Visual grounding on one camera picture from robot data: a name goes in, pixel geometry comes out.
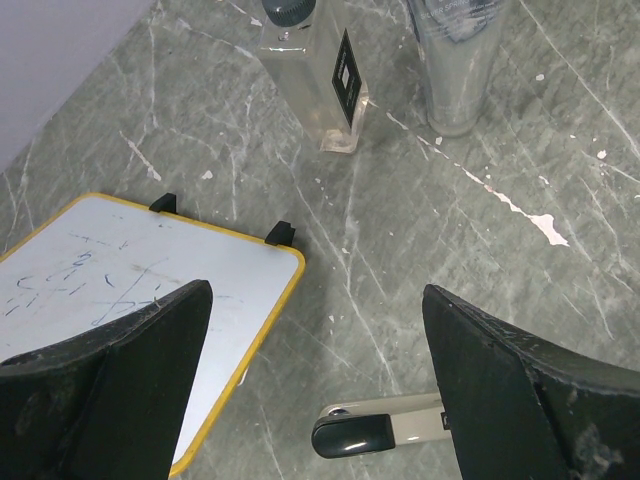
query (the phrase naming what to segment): countertop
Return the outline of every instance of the countertop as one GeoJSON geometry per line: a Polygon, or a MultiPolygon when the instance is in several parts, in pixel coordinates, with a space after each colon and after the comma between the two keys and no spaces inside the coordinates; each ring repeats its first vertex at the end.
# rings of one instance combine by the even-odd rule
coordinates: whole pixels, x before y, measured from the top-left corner
{"type": "Polygon", "coordinates": [[[2,174],[4,251],[88,191],[297,228],[306,274],[183,480],[459,478],[451,441],[309,440],[326,404],[436,390],[427,283],[640,369],[640,4],[516,0],[484,115],[439,146],[404,3],[349,11],[372,100],[352,156],[314,149],[251,53],[257,1],[165,0],[2,174]]]}

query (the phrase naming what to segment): white wall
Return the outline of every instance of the white wall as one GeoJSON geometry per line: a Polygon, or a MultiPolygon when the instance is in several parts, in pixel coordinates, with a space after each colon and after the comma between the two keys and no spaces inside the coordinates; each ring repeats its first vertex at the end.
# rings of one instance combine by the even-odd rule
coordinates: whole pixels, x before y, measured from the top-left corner
{"type": "Polygon", "coordinates": [[[0,172],[152,1],[0,2],[0,172]]]}

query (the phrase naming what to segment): white logo on label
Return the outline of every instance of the white logo on label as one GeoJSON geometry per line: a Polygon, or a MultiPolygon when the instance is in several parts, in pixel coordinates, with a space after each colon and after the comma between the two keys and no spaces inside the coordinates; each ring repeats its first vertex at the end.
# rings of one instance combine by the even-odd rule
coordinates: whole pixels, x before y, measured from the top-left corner
{"type": "Polygon", "coordinates": [[[346,65],[344,66],[344,70],[342,72],[342,84],[344,85],[345,89],[349,84],[349,68],[346,65]]]}

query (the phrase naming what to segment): bottle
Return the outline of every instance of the bottle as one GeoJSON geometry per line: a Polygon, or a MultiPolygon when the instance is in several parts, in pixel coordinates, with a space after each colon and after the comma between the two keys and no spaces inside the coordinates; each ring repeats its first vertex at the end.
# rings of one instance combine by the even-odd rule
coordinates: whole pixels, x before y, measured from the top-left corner
{"type": "Polygon", "coordinates": [[[262,0],[257,57],[320,150],[351,153],[369,101],[343,0],[262,0]]]}
{"type": "Polygon", "coordinates": [[[480,117],[513,0],[407,0],[423,67],[427,120],[443,137],[480,117]]]}

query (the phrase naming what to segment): transparent plastic bottle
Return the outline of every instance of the transparent plastic bottle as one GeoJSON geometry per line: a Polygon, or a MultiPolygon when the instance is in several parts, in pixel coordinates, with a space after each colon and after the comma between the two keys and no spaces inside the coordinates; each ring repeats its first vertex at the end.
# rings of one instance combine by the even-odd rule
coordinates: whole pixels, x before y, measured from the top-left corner
{"type": "Polygon", "coordinates": [[[369,101],[343,0],[263,0],[256,52],[320,150],[351,153],[369,101]]]}

